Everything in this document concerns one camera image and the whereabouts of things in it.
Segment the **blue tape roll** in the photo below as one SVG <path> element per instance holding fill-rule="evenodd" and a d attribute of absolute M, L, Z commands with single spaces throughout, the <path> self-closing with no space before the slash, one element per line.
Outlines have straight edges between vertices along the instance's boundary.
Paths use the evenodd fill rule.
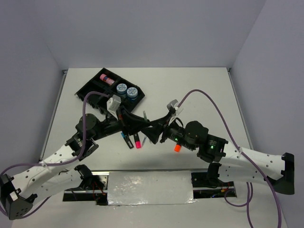
<path fill-rule="evenodd" d="M 130 102 L 134 102 L 138 97 L 138 90 L 136 87 L 129 87 L 126 91 L 127 98 Z"/>
<path fill-rule="evenodd" d="M 116 91 L 120 95 L 126 95 L 127 94 L 127 85 L 125 83 L 120 83 L 116 86 Z"/>

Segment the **green white pen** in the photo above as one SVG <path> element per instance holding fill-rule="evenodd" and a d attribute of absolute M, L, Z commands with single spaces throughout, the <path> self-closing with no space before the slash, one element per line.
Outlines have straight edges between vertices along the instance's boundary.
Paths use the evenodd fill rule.
<path fill-rule="evenodd" d="M 146 115 L 146 112 L 145 112 L 145 111 L 143 111 L 143 118 L 144 118 L 145 122 L 149 122 L 149 120 L 148 120 L 148 118 L 147 118 L 147 115 Z M 147 139 L 149 139 L 149 143 L 152 144 L 152 141 L 150 140 L 150 138 L 149 138 L 146 134 L 144 134 L 144 136 L 145 136 Z"/>

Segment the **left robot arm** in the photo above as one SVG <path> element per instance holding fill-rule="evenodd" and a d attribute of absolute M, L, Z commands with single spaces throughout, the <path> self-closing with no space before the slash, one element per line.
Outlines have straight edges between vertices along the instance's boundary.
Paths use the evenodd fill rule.
<path fill-rule="evenodd" d="M 2 211 L 10 220 L 26 218 L 39 202 L 45 203 L 62 190 L 81 188 L 103 190 L 104 183 L 84 164 L 97 148 L 96 141 L 117 132 L 126 136 L 145 132 L 155 122 L 119 108 L 117 117 L 100 121 L 93 114 L 84 114 L 76 125 L 76 133 L 56 152 L 39 163 L 28 164 L 25 171 L 0 176 Z"/>

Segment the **pink cap glue bottle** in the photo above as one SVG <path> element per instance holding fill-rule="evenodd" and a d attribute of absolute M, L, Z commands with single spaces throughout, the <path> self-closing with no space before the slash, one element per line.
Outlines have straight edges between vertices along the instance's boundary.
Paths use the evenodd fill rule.
<path fill-rule="evenodd" d="M 100 80 L 102 80 L 103 82 L 107 83 L 110 86 L 115 83 L 115 81 L 106 74 L 101 74 L 99 78 Z"/>

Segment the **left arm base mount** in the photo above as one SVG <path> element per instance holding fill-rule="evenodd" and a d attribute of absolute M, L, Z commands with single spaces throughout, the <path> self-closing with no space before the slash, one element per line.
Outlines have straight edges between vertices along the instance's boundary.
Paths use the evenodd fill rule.
<path fill-rule="evenodd" d="M 76 166 L 75 171 L 80 174 L 81 183 L 78 187 L 65 190 L 63 201 L 91 201 L 98 206 L 107 206 L 107 187 L 109 182 L 109 172 L 91 171 L 85 165 Z"/>

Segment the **blue white pen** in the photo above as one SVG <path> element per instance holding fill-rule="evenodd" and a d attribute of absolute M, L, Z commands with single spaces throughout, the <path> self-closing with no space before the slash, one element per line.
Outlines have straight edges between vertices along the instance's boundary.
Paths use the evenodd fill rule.
<path fill-rule="evenodd" d="M 147 136 L 145 136 L 144 139 L 143 139 L 143 141 L 142 141 L 142 147 L 144 146 L 146 140 L 147 140 Z"/>

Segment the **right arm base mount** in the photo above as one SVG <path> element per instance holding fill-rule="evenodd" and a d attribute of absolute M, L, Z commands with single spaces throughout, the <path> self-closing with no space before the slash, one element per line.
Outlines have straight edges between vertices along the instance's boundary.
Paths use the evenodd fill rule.
<path fill-rule="evenodd" d="M 211 183 L 207 179 L 206 172 L 192 172 L 191 183 L 194 199 L 223 198 L 227 191 L 226 197 L 235 198 L 237 196 L 234 182 L 217 180 L 215 183 Z"/>

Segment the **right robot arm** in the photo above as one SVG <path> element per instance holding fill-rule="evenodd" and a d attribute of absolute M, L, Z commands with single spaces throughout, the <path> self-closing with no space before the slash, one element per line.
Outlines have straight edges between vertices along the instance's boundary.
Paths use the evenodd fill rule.
<path fill-rule="evenodd" d="M 197 150 L 197 157 L 209 164 L 206 176 L 212 186 L 231 181 L 270 183 L 277 193 L 295 193 L 293 154 L 271 155 L 237 148 L 232 142 L 209 134 L 208 128 L 198 121 L 182 127 L 176 121 L 161 118 L 153 121 L 142 133 L 153 143 L 170 139 L 180 147 Z"/>

